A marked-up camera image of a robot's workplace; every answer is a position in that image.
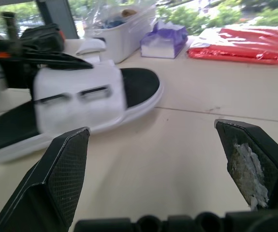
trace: beige table surface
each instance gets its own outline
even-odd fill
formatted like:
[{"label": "beige table surface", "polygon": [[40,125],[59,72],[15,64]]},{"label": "beige table surface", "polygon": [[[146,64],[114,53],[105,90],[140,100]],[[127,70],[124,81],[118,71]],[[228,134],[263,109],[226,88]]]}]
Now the beige table surface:
[{"label": "beige table surface", "polygon": [[[181,57],[149,59],[137,54],[120,66],[155,70],[166,91],[160,108],[149,115],[91,136],[74,222],[82,218],[136,220],[154,214],[165,219],[172,214],[195,216],[212,211],[223,215],[248,210],[226,171],[214,120],[228,118],[259,125],[278,143],[278,75],[274,76],[278,68]],[[259,73],[265,73],[265,82]],[[24,91],[10,92],[17,103],[28,100]],[[0,165],[0,210],[43,153]]]}]

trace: white slide sandal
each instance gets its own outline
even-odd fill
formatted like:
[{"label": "white slide sandal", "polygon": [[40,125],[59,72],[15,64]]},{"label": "white slide sandal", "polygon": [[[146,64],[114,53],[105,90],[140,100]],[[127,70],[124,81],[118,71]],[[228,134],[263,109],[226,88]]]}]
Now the white slide sandal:
[{"label": "white slide sandal", "polygon": [[87,70],[41,68],[32,101],[0,116],[0,163],[46,148],[80,127],[91,134],[142,117],[160,101],[163,85],[150,70],[94,65]]}]

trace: red plastic bag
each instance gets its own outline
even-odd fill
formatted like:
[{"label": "red plastic bag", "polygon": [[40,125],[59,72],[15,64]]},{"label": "red plastic bag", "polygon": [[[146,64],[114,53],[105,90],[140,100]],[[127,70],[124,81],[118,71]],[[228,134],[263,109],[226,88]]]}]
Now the red plastic bag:
[{"label": "red plastic bag", "polygon": [[278,64],[278,28],[205,29],[188,49],[191,58]]}]

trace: purple tissue box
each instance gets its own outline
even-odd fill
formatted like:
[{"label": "purple tissue box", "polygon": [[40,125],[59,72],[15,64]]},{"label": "purple tissue box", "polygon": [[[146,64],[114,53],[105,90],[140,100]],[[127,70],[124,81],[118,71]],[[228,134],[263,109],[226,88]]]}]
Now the purple tissue box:
[{"label": "purple tissue box", "polygon": [[154,58],[175,58],[187,42],[188,33],[184,26],[171,22],[158,22],[152,32],[141,40],[141,56]]}]

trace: plastic container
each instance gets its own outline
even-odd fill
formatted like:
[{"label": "plastic container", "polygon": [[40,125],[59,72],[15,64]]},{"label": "plastic container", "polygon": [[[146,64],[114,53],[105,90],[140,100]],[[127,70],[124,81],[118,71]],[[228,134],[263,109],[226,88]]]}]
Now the plastic container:
[{"label": "plastic container", "polygon": [[152,21],[156,15],[156,7],[138,12],[126,23],[110,29],[87,29],[87,37],[104,39],[106,51],[104,59],[112,59],[115,64],[122,62],[140,47],[140,41],[146,33],[152,31]]}]

